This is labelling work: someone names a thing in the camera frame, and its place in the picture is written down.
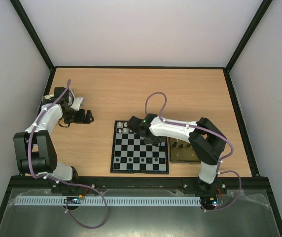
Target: white robotic arm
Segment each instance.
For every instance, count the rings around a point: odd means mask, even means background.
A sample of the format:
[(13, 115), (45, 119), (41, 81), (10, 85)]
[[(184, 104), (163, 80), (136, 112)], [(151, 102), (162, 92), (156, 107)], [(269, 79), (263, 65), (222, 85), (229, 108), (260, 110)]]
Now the white robotic arm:
[(38, 150), (31, 151), (34, 173), (43, 175), (44, 178), (50, 175), (56, 180), (69, 181), (74, 179), (76, 170), (58, 161), (57, 154), (50, 139), (50, 134), (57, 122), (59, 123), (62, 119), (64, 119), (66, 124), (70, 125), (70, 123), (73, 122), (91, 123), (94, 121), (94, 118), (91, 111), (87, 111), (87, 114), (85, 114), (85, 110), (80, 108), (83, 105), (84, 98), (75, 97), (71, 89), (68, 89), (67, 93), (65, 93), (56, 104), (52, 105), (64, 90), (64, 87), (56, 87), (54, 94), (44, 96), (41, 111), (34, 123), (28, 127), (25, 132), (15, 134), (14, 147), (17, 166), (21, 173), (30, 173), (28, 163), (28, 138), (36, 125), (32, 147), (37, 147)]
[(144, 119), (132, 117), (128, 122), (128, 127), (143, 137), (146, 143), (158, 144), (160, 137), (170, 137), (190, 143), (201, 160), (199, 179), (210, 185), (217, 175), (218, 159), (226, 143), (208, 133), (205, 139), (202, 136), (205, 134), (204, 131), (192, 128), (190, 125), (201, 126), (224, 136), (207, 118), (192, 122), (170, 119), (161, 121), (157, 115), (147, 114)]

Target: white wall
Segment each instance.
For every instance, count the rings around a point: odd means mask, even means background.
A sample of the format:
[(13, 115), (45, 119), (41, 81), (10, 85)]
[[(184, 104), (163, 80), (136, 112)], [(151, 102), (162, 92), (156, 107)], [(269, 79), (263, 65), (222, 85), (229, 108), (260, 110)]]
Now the white wall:
[(9, 0), (0, 0), (0, 203), (18, 174), (13, 135), (34, 120), (49, 70)]
[(231, 72), (260, 174), (282, 216), (282, 1), (273, 1)]
[(225, 67), (262, 0), (21, 0), (54, 65)]

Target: wooden tabletop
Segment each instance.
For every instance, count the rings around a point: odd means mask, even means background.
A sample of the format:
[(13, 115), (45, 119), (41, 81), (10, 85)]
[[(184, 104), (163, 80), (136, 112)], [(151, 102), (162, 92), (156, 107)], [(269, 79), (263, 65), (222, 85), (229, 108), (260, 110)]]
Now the wooden tabletop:
[[(206, 117), (232, 142), (234, 154), (224, 160), (220, 171), (234, 170), (241, 176), (251, 176), (222, 70), (58, 68), (50, 93), (56, 86), (65, 87), (68, 79), (72, 80), (70, 88), (76, 97), (85, 97), (83, 108), (92, 111), (95, 121), (71, 124), (69, 128), (57, 125), (51, 139), (58, 160), (74, 166), (80, 176), (199, 175), (199, 164), (171, 163), (169, 175), (110, 173), (114, 121), (129, 120), (131, 116), (143, 118), (145, 100), (156, 91), (168, 97), (164, 117), (182, 121)], [(163, 103), (162, 96), (153, 96), (148, 112), (157, 114)], [(223, 154), (229, 151), (226, 146)]]

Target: chessboard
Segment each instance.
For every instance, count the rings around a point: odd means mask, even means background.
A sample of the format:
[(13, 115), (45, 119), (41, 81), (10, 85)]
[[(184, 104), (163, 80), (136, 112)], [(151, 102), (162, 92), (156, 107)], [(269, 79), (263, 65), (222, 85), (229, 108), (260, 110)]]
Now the chessboard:
[(130, 131), (127, 121), (115, 121), (111, 173), (169, 173), (168, 144), (145, 144), (144, 139)]

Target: cable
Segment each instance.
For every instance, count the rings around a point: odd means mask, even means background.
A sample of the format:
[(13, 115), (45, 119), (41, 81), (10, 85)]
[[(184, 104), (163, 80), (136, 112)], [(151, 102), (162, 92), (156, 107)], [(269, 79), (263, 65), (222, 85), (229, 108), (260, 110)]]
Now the cable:
[[(69, 89), (69, 87), (70, 87), (70, 84), (71, 84), (71, 79), (68, 80), (67, 87), (64, 89), (64, 91), (62, 92), (62, 94), (61, 94), (51, 105), (49, 105), (49, 106), (46, 108), (46, 110), (43, 111), (43, 112), (39, 115), (39, 117), (38, 117), (38, 119), (36, 120), (36, 122), (33, 123), (33, 126), (34, 126), (34, 127), (32, 128), (31, 133), (30, 133), (30, 135), (29, 135), (29, 139), (28, 139), (28, 150), (27, 150), (27, 154), (28, 154), (28, 166), (29, 166), (29, 171), (30, 171), (32, 177), (35, 178), (35, 179), (39, 179), (39, 178), (44, 177), (44, 176), (46, 176), (46, 175), (45, 175), (45, 174), (35, 175), (35, 173), (34, 173), (34, 169), (33, 169), (33, 165), (32, 165), (32, 143), (33, 143), (33, 135), (34, 135), (34, 132), (35, 132), (35, 130), (36, 130), (36, 128), (37, 128), (39, 122), (41, 121), (42, 117), (44, 116), (44, 114), (45, 114), (47, 111), (49, 111), (53, 106), (55, 106), (55, 105), (60, 101), (60, 99), (62, 98), (62, 96), (68, 91), (68, 89)], [(105, 213), (105, 216), (104, 216), (104, 219), (102, 220), (102, 222), (101, 222), (99, 225), (93, 226), (93, 227), (85, 226), (85, 225), (79, 223), (79, 222), (72, 216), (72, 214), (69, 212), (69, 210), (68, 210), (68, 203), (67, 203), (67, 205), (66, 205), (66, 213), (68, 213), (68, 215), (72, 218), (72, 220), (73, 220), (76, 224), (78, 224), (78, 225), (81, 226), (81, 227), (87, 228), (87, 229), (95, 229), (95, 228), (98, 228), (98, 227), (102, 226), (102, 225), (107, 221), (107, 219), (108, 219), (108, 217), (109, 217), (109, 211), (108, 211), (107, 202), (106, 202), (106, 199), (104, 198), (104, 196), (103, 196), (98, 190), (96, 190), (96, 189), (94, 189), (94, 188), (92, 188), (92, 187), (90, 187), (90, 186), (88, 186), (88, 185), (84, 185), (84, 184), (73, 184), (73, 183), (66, 182), (66, 181), (64, 181), (64, 180), (58, 180), (58, 179), (56, 179), (56, 178), (54, 178), (54, 177), (51, 177), (51, 176), (49, 176), (49, 175), (47, 175), (47, 177), (48, 177), (49, 179), (51, 179), (51, 180), (59, 181), (60, 183), (63, 183), (63, 184), (66, 184), (66, 185), (70, 185), (70, 186), (79, 186), (79, 187), (89, 188), (89, 189), (95, 191), (99, 196), (102, 197), (103, 202), (104, 202), (105, 207), (106, 207), (106, 213)]]
[(239, 190), (238, 190), (238, 194), (236, 195), (236, 197), (233, 199), (233, 201), (231, 201), (227, 206), (224, 206), (222, 208), (219, 209), (214, 209), (214, 210), (206, 210), (203, 206), (201, 206), (201, 208), (203, 209), (204, 212), (215, 212), (215, 211), (221, 211), (224, 209), (227, 209), (228, 207), (232, 206), (236, 200), (239, 198), (241, 190), (242, 190), (242, 180), (241, 177), (239, 176), (239, 174), (237, 172), (235, 172), (234, 170), (227, 170), (227, 171), (223, 171), (220, 174), (225, 174), (225, 173), (235, 173), (239, 179)]
[[(154, 92), (154, 93), (150, 94), (150, 95), (148, 96), (148, 98), (146, 99), (146, 101), (145, 101), (145, 108), (144, 108), (145, 115), (147, 115), (147, 103), (148, 103), (149, 99), (150, 99), (153, 95), (156, 95), (156, 94), (161, 94), (161, 95), (163, 95), (164, 98), (165, 98), (164, 105), (162, 106), (162, 108), (161, 108), (161, 110), (160, 110), (160, 112), (159, 112), (159, 115), (158, 115), (160, 121), (162, 121), (162, 122), (164, 122), (164, 123), (167, 123), (167, 124), (171, 124), (171, 125), (186, 127), (185, 124), (178, 123), (178, 122), (171, 122), (171, 121), (168, 121), (168, 120), (166, 120), (166, 119), (163, 119), (163, 117), (162, 117), (162, 112), (163, 112), (163, 110), (164, 110), (164, 108), (165, 108), (165, 106), (166, 106), (166, 103), (167, 103), (167, 96), (166, 96), (166, 94), (164, 94), (163, 92), (160, 92), (160, 91)], [(213, 132), (213, 131), (211, 131), (211, 130), (209, 130), (209, 129), (206, 129), (206, 128), (203, 128), (203, 127), (199, 127), (199, 126), (195, 126), (195, 125), (190, 125), (190, 124), (189, 124), (189, 127), (192, 127), (192, 128), (194, 128), (194, 129), (199, 129), (199, 130), (205, 131), (205, 132), (210, 133), (210, 134), (212, 134), (212, 135), (214, 135), (214, 136), (216, 136), (216, 137), (218, 137), (218, 138), (221, 138), (221, 139), (222, 139), (223, 141), (225, 141), (225, 142), (230, 146), (230, 148), (231, 148), (231, 151), (230, 151), (228, 154), (226, 154), (225, 156), (222, 156), (221, 158), (219, 158), (219, 160), (218, 160), (218, 165), (217, 165), (217, 168), (216, 168), (216, 172), (217, 172), (217, 174), (235, 173), (235, 174), (237, 175), (237, 177), (238, 177), (238, 179), (239, 179), (239, 182), (240, 182), (239, 190), (238, 190), (238, 195), (235, 197), (235, 199), (234, 199), (230, 204), (228, 204), (227, 206), (225, 206), (225, 207), (223, 207), (223, 208), (219, 208), (219, 209), (215, 209), (215, 210), (206, 210), (203, 206), (201, 206), (202, 209), (203, 209), (205, 212), (213, 212), (213, 211), (224, 210), (224, 209), (230, 207), (231, 205), (233, 205), (233, 204), (236, 202), (237, 198), (239, 197), (239, 195), (240, 195), (240, 193), (241, 193), (241, 189), (242, 189), (241, 177), (239, 176), (239, 174), (238, 174), (237, 172), (235, 172), (235, 171), (233, 171), (233, 170), (227, 170), (227, 171), (219, 172), (221, 161), (222, 161), (223, 159), (225, 159), (225, 158), (228, 158), (229, 156), (231, 156), (231, 155), (233, 154), (233, 152), (234, 152), (233, 145), (232, 145), (232, 143), (229, 142), (229, 140), (227, 140), (225, 137), (223, 137), (223, 136), (221, 136), (220, 134), (218, 134), (218, 133), (216, 133), (216, 132)]]
[(78, 224), (79, 226), (81, 226), (81, 227), (83, 227), (83, 228), (86, 228), (86, 229), (96, 229), (96, 228), (101, 227), (103, 224), (106, 223), (106, 221), (107, 221), (107, 219), (108, 219), (108, 217), (109, 217), (109, 211), (108, 211), (107, 201), (106, 201), (106, 199), (104, 198), (104, 196), (103, 196), (97, 189), (94, 189), (94, 188), (92, 188), (92, 187), (90, 187), (90, 186), (87, 186), (87, 185), (85, 185), (85, 184), (73, 184), (73, 183), (69, 183), (69, 182), (63, 181), (63, 180), (60, 180), (60, 182), (63, 183), (63, 184), (71, 185), (71, 186), (80, 186), (80, 187), (84, 187), (84, 188), (89, 188), (89, 189), (95, 191), (99, 196), (101, 196), (102, 199), (103, 199), (103, 202), (104, 202), (104, 204), (105, 204), (106, 213), (105, 213), (105, 216), (104, 216), (104, 219), (102, 220), (102, 222), (101, 222), (100, 224), (96, 225), (96, 226), (86, 226), (86, 225), (80, 223), (79, 221), (77, 221), (77, 220), (73, 217), (73, 215), (69, 212), (69, 210), (68, 210), (68, 204), (69, 204), (71, 201), (68, 201), (67, 204), (66, 204), (66, 213), (72, 218), (72, 220), (73, 220), (76, 224)]
[[(160, 92), (160, 91), (154, 92), (154, 93), (150, 94), (149, 97), (146, 99), (146, 101), (145, 101), (145, 109), (144, 109), (145, 115), (147, 115), (147, 103), (148, 103), (149, 99), (150, 99), (153, 95), (156, 95), (156, 94), (161, 94), (161, 95), (163, 95), (164, 98), (165, 98), (164, 105), (162, 106), (162, 108), (161, 108), (161, 110), (160, 110), (160, 112), (159, 112), (159, 119), (160, 119), (160, 121), (162, 121), (162, 122), (164, 122), (164, 123), (167, 123), (167, 124), (170, 124), (170, 125), (176, 125), (176, 126), (186, 127), (186, 124), (182, 124), (182, 123), (178, 123), (178, 122), (171, 122), (171, 121), (168, 121), (168, 120), (166, 120), (166, 119), (163, 119), (163, 117), (162, 117), (162, 112), (163, 112), (163, 110), (164, 110), (164, 108), (165, 108), (165, 106), (166, 106), (166, 103), (167, 103), (167, 96), (166, 96), (163, 92)], [(233, 148), (232, 143), (231, 143), (229, 140), (227, 140), (225, 137), (221, 136), (220, 134), (218, 134), (218, 133), (216, 133), (216, 132), (213, 132), (213, 131), (211, 131), (211, 130), (209, 130), (209, 129), (206, 129), (206, 128), (204, 128), (204, 127), (199, 127), (199, 126), (190, 125), (190, 124), (189, 124), (189, 127), (194, 128), (194, 129), (199, 129), (199, 130), (205, 131), (205, 132), (210, 133), (210, 134), (212, 134), (212, 135), (214, 135), (214, 136), (216, 136), (216, 137), (218, 137), (218, 138), (221, 138), (223, 141), (225, 141), (225, 142), (230, 146), (231, 151), (230, 151), (228, 154), (226, 154), (225, 156), (222, 156), (221, 158), (219, 158), (219, 160), (218, 160), (218, 165), (217, 165), (217, 168), (216, 168), (216, 172), (218, 173), (218, 172), (219, 172), (219, 169), (220, 169), (221, 161), (222, 161), (223, 159), (228, 158), (229, 156), (231, 156), (231, 155), (233, 154), (233, 152), (234, 152), (234, 148)]]

